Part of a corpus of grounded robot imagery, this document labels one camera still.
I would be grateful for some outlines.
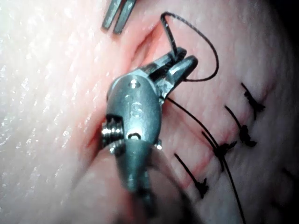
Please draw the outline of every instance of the metal grasper tip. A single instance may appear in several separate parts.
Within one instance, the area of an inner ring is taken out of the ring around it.
[[[113,32],[115,34],[120,34],[125,27],[129,16],[131,15],[131,12],[135,6],[136,0],[125,0],[123,7],[121,9],[121,13],[117,19],[116,25],[114,27]],[[121,5],[121,0],[112,0],[109,6],[109,9],[106,13],[106,16],[104,18],[102,27],[105,29],[109,29],[112,21]]]

